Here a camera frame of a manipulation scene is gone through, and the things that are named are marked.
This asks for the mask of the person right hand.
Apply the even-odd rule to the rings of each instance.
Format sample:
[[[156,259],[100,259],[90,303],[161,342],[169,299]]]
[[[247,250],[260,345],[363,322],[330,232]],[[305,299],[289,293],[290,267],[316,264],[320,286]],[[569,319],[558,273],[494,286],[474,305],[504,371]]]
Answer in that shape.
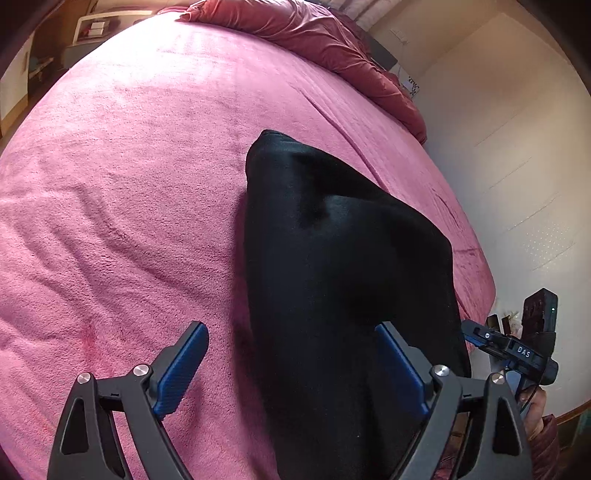
[[[547,394],[540,387],[530,387],[519,397],[518,405],[523,412],[526,412],[523,424],[529,441],[536,438],[544,429],[543,417],[546,402]]]

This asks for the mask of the maroon jacket forearm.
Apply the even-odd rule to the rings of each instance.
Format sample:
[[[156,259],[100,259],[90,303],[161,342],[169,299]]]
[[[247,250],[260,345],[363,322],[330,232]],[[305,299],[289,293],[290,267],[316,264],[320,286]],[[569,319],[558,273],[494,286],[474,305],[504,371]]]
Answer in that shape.
[[[553,480],[558,475],[560,446],[554,415],[542,418],[542,430],[529,441],[534,480]]]

